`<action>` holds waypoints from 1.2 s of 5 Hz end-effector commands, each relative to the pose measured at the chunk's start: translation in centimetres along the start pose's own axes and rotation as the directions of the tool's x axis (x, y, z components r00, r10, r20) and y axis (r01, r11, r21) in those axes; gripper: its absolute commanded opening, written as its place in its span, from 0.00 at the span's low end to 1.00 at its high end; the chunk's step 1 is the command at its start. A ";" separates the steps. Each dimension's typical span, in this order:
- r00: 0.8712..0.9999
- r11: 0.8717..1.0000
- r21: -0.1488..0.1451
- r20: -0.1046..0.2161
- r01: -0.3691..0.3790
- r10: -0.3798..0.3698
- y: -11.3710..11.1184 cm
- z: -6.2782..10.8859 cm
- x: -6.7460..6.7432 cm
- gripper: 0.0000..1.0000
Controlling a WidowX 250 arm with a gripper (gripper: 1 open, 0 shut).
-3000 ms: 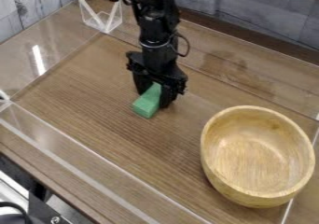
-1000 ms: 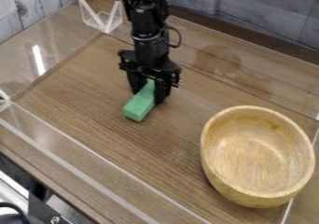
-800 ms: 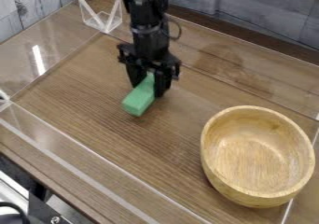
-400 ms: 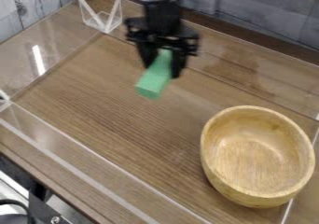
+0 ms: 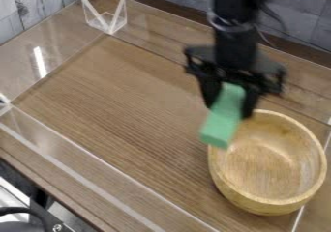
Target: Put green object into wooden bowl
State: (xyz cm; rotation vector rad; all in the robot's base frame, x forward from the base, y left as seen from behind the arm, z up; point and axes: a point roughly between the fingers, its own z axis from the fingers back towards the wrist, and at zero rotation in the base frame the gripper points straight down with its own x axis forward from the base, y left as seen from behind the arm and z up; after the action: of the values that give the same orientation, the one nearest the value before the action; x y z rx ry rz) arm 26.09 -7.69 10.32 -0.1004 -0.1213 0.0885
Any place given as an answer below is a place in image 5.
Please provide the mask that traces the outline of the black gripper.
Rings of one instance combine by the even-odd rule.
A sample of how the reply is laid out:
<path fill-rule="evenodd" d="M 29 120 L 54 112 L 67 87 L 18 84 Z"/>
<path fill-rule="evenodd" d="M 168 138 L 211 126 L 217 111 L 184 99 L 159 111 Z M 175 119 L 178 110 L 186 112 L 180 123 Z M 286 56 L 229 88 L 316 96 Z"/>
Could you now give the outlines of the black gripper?
<path fill-rule="evenodd" d="M 191 44 L 183 49 L 186 73 L 199 81 L 206 108 L 217 100 L 222 82 L 242 87 L 242 119 L 251 116 L 261 96 L 282 92 L 286 75 L 285 67 L 261 53 L 257 39 L 255 28 L 239 32 L 213 30 L 210 44 Z"/>

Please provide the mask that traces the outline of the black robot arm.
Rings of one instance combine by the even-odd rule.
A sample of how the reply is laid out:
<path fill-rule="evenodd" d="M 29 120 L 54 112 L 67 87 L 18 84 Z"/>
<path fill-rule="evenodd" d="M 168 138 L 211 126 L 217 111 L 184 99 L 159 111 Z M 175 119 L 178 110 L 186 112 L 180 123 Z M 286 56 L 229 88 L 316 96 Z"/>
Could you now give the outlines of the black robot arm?
<path fill-rule="evenodd" d="M 188 45 L 186 73 L 198 80 L 206 106 L 215 104 L 222 85 L 242 89 L 239 117 L 247 118 L 260 98 L 282 91 L 285 67 L 273 61 L 257 45 L 258 13 L 268 12 L 269 0 L 210 0 L 206 13 L 213 30 L 211 45 Z"/>

